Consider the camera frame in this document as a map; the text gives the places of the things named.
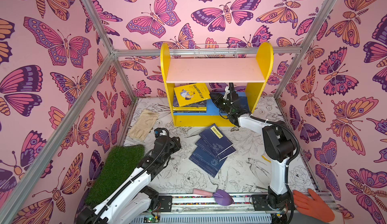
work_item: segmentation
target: artificial grass mat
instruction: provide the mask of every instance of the artificial grass mat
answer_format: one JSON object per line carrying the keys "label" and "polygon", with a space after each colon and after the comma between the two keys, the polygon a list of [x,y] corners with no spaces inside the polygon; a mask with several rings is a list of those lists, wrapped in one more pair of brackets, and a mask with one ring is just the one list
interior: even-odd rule
{"label": "artificial grass mat", "polygon": [[107,199],[137,167],[144,157],[144,150],[142,145],[114,147],[85,200],[86,205],[94,208]]}

